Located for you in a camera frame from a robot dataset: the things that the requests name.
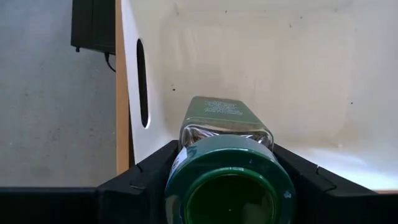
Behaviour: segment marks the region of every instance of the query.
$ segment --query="oval hole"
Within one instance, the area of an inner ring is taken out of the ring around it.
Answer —
[[[144,128],[148,124],[148,92],[147,92],[147,75],[145,70],[144,46],[141,40],[137,41],[137,71],[138,71],[138,91],[139,106],[141,109],[141,123]]]

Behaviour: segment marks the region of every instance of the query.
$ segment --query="green jar lid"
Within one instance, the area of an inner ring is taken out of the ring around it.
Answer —
[[[291,223],[295,190],[262,144],[212,136],[183,149],[165,189],[169,224]]]
[[[276,192],[267,179],[241,167],[212,170],[191,185],[185,223],[275,223]]]

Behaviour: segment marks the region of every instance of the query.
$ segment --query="black cable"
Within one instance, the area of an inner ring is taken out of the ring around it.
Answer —
[[[108,52],[105,52],[105,61],[106,61],[106,63],[108,64],[108,67],[109,67],[112,71],[116,72],[116,69],[114,69],[114,68],[111,66],[111,64],[109,63],[109,53],[108,53]]]

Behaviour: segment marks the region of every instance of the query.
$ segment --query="concrete floor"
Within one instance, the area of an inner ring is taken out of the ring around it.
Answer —
[[[116,175],[115,73],[70,46],[71,18],[72,0],[0,1],[0,186]]]

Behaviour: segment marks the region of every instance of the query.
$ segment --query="black device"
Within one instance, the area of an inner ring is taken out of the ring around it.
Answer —
[[[0,223],[166,224],[164,188],[174,140],[95,188],[0,188]],[[398,194],[377,194],[275,145],[297,192],[294,223],[390,223]]]
[[[73,0],[70,43],[115,54],[115,0]]]

